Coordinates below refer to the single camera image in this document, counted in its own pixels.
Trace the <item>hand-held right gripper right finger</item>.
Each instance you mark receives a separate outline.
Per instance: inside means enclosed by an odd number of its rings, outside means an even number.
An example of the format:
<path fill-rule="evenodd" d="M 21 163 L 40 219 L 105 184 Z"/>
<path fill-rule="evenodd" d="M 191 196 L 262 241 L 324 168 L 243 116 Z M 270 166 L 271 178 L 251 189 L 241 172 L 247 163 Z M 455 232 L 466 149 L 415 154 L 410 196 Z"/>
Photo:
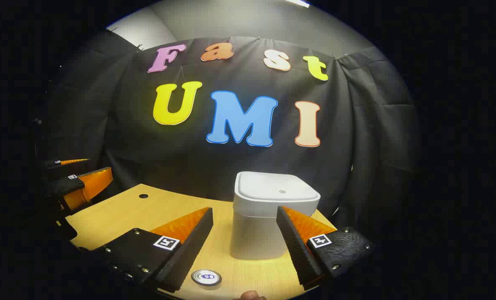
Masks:
<path fill-rule="evenodd" d="M 336 229 L 290 207 L 277 208 L 276 223 L 305 290 L 343 275 L 375 249 L 352 227 Z"/>

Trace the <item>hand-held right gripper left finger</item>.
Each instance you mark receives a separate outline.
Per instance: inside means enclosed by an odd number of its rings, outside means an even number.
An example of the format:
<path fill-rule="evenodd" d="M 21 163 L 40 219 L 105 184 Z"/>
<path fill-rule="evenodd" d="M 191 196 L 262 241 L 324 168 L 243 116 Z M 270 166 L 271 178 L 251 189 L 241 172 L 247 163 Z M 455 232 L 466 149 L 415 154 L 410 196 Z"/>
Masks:
<path fill-rule="evenodd" d="M 97 247 L 80 247 L 96 265 L 140 287 L 180 290 L 213 228 L 213 209 L 188 213 L 153 230 L 132 228 Z"/>

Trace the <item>blue pop can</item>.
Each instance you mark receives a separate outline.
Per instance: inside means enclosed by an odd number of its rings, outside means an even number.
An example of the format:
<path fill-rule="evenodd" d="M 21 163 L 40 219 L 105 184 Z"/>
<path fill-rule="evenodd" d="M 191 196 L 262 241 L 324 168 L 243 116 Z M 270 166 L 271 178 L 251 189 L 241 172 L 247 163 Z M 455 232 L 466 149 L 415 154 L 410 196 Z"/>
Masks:
<path fill-rule="evenodd" d="M 204 288 L 218 288 L 223 281 L 223 277 L 218 272 L 209 269 L 194 271 L 191 273 L 191 279 Z"/>

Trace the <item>white desktop garbage bin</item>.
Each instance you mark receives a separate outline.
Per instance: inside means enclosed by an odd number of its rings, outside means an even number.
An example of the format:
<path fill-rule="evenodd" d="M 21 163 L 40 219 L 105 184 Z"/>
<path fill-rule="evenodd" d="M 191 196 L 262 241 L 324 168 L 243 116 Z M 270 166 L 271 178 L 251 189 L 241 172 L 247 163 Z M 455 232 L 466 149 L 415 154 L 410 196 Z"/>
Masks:
<path fill-rule="evenodd" d="M 311 216 L 321 195 L 296 175 L 242 171 L 236 176 L 230 254 L 237 260 L 273 260 L 286 252 L 276 222 L 286 206 Z"/>

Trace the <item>wooden desktop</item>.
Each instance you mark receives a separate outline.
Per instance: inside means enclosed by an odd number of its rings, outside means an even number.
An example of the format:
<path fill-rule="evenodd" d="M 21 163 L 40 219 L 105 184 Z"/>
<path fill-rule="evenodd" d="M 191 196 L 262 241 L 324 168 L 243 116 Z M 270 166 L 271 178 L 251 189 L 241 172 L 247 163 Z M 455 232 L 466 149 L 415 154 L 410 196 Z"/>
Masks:
<path fill-rule="evenodd" d="M 147 199 L 140 199 L 147 194 Z M 170 192 L 145 184 L 83 209 L 66 219 L 77 231 L 76 247 L 97 247 L 132 228 L 153 230 L 204 207 L 213 209 L 213 228 L 175 298 L 185 300 L 233 300 L 255 290 L 267 300 L 287 300 L 305 293 L 289 252 L 273 260 L 237 260 L 230 254 L 233 202 Z M 191 273 L 200 269 L 218 272 L 218 288 L 194 283 Z"/>

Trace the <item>black backdrop cloth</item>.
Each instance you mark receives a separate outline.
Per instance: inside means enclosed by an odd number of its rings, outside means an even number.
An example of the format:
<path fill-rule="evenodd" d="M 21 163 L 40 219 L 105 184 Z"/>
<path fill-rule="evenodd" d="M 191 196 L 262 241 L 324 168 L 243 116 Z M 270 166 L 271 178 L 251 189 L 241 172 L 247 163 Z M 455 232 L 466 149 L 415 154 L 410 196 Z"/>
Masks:
<path fill-rule="evenodd" d="M 318 210 L 381 245 L 419 171 L 419 118 L 376 47 L 335 59 L 256 37 L 170 42 L 139 51 L 104 31 L 59 70 L 40 114 L 41 160 L 111 167 L 104 197 L 146 184 L 233 200 L 242 171 L 296 175 Z"/>

